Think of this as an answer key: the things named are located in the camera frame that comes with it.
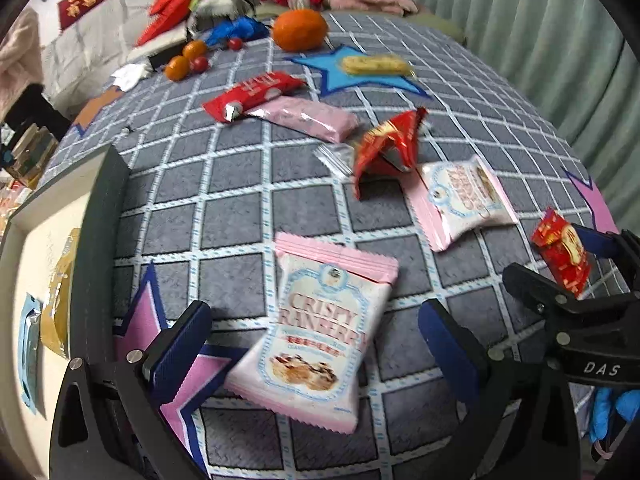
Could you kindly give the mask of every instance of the orange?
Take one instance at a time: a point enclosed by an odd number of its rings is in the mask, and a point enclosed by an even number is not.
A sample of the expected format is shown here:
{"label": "orange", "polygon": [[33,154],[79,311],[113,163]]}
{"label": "orange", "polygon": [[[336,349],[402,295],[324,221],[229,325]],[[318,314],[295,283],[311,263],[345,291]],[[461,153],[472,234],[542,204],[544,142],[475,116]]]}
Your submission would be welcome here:
{"label": "orange", "polygon": [[322,45],[328,30],[322,14],[315,10],[287,10],[273,23],[271,37],[286,52],[303,52]]}
{"label": "orange", "polygon": [[206,53],[207,44],[202,40],[190,41],[182,50],[182,55],[189,61],[193,61],[197,57],[204,56]]}
{"label": "orange", "polygon": [[180,81],[189,73],[189,60],[184,56],[173,56],[164,67],[164,75],[171,81]]}

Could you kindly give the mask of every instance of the red candy wrapper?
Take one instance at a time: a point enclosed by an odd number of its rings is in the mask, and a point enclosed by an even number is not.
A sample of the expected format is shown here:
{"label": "red candy wrapper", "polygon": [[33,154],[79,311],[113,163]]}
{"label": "red candy wrapper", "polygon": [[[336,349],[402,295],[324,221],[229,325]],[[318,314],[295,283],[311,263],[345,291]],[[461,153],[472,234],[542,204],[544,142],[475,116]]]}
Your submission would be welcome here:
{"label": "red candy wrapper", "polygon": [[370,129],[362,137],[353,165],[355,195],[360,200],[360,177],[366,170],[376,173],[376,161],[385,150],[393,149],[404,171],[415,168],[418,159],[418,130],[427,115],[427,110],[419,107],[392,117],[388,121]]}
{"label": "red candy wrapper", "polygon": [[556,282],[578,296],[584,289],[591,266],[574,227],[548,208],[533,231],[531,241],[538,247]]}
{"label": "red candy wrapper", "polygon": [[265,72],[236,84],[231,90],[202,105],[205,111],[221,123],[230,123],[246,110],[291,92],[305,84],[284,72]]}

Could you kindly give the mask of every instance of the gold snack package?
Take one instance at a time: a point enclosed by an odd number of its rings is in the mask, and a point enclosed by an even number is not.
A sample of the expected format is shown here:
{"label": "gold snack package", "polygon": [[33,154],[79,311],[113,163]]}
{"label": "gold snack package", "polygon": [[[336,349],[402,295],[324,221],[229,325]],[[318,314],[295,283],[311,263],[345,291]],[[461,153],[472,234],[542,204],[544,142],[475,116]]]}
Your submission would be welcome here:
{"label": "gold snack package", "polygon": [[76,262],[76,249],[80,229],[73,228],[66,239],[62,255],[51,279],[42,317],[40,318],[40,340],[56,354],[68,358],[68,318],[70,288]]}
{"label": "gold snack package", "polygon": [[394,54],[343,57],[340,68],[349,75],[414,75],[411,65]]}

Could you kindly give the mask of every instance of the pink snack wrapper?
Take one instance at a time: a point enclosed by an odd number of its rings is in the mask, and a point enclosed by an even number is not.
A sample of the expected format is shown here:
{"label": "pink snack wrapper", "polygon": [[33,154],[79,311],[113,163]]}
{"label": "pink snack wrapper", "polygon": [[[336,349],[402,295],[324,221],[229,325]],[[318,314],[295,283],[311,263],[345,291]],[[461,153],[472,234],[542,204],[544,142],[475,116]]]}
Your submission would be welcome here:
{"label": "pink snack wrapper", "polygon": [[225,388],[302,422],[353,433],[356,374],[398,261],[285,233],[275,242],[278,317],[228,373]]}
{"label": "pink snack wrapper", "polygon": [[342,142],[360,123],[356,114],[299,97],[277,97],[246,114],[328,142]]}
{"label": "pink snack wrapper", "polygon": [[444,251],[476,227],[518,222],[500,180],[477,155],[423,164],[400,182],[432,251]]}

